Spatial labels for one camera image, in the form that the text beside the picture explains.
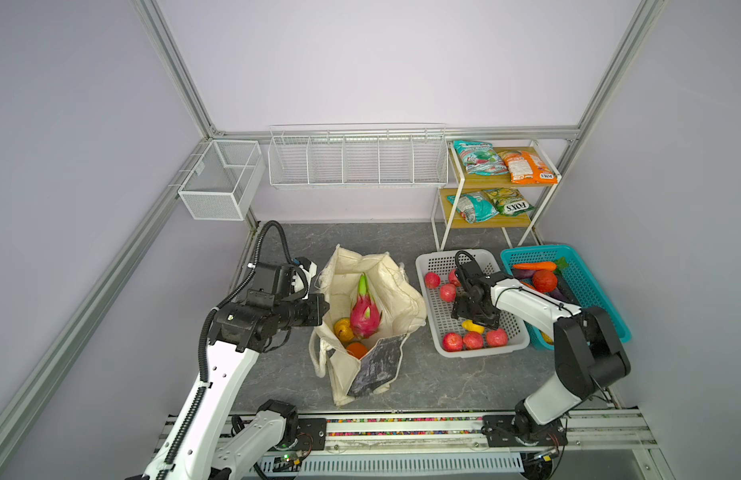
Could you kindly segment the yellow orange mango fruit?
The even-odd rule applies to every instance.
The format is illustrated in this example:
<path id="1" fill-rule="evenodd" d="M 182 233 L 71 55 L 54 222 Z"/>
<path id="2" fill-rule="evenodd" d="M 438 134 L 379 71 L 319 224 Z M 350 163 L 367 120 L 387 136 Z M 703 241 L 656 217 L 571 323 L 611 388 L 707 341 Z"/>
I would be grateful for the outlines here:
<path id="1" fill-rule="evenodd" d="M 354 341 L 354 330 L 352 330 L 352 324 L 350 318 L 342 318 L 334 323 L 334 335 L 342 344 L 350 344 Z"/>

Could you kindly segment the pink dragon fruit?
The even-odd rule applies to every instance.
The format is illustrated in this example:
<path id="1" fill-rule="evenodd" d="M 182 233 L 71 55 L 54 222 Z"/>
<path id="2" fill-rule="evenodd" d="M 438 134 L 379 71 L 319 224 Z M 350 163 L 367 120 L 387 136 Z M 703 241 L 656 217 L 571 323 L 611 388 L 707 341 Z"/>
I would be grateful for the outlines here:
<path id="1" fill-rule="evenodd" d="M 358 297 L 350 312 L 350 323 L 357 338 L 370 338 L 378 332 L 381 323 L 381 313 L 370 295 L 370 284 L 365 273 L 358 281 Z"/>

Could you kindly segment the cream canvas tote bag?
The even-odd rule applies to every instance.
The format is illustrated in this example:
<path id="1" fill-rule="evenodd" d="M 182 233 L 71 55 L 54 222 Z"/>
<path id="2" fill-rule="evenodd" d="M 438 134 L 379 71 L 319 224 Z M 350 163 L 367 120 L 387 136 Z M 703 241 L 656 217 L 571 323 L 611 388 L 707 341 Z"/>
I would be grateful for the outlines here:
<path id="1" fill-rule="evenodd" d="M 338 246 L 318 276 L 318 292 L 330 309 L 312 331 L 308 352 L 316 375 L 330 380 L 334 404 L 386 392 L 405 342 L 426 322 L 423 297 L 404 265 L 387 253 Z"/>

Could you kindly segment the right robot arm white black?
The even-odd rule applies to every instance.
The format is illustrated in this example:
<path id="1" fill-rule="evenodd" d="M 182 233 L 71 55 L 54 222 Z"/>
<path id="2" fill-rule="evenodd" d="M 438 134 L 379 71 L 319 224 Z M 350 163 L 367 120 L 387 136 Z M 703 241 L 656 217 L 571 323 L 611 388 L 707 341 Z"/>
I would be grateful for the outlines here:
<path id="1" fill-rule="evenodd" d="M 463 289 L 453 306 L 454 318 L 492 329 L 502 314 L 511 314 L 554 342 L 554 374 L 515 406 L 512 418 L 487 420 L 485 435 L 522 446 L 560 442 L 565 414 L 631 372 L 608 312 L 556 300 L 503 272 L 485 274 L 465 250 L 458 250 L 454 261 Z"/>

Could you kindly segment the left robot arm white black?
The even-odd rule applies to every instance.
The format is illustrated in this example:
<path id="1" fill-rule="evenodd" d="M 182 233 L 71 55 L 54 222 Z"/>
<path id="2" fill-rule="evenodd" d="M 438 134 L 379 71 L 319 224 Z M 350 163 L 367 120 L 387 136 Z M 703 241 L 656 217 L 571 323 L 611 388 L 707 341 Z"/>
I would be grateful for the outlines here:
<path id="1" fill-rule="evenodd" d="M 218 443 L 252 367 L 278 348 L 274 337 L 320 325 L 330 308 L 322 294 L 310 291 L 318 271 L 314 262 L 291 255 L 280 265 L 260 260 L 270 230 L 280 234 L 282 245 L 288 243 L 284 228 L 274 220 L 258 230 L 246 277 L 202 324 L 198 378 L 142 478 L 242 479 L 260 467 L 258 461 L 268 450 L 298 441 L 296 406 L 268 400 L 230 443 Z"/>

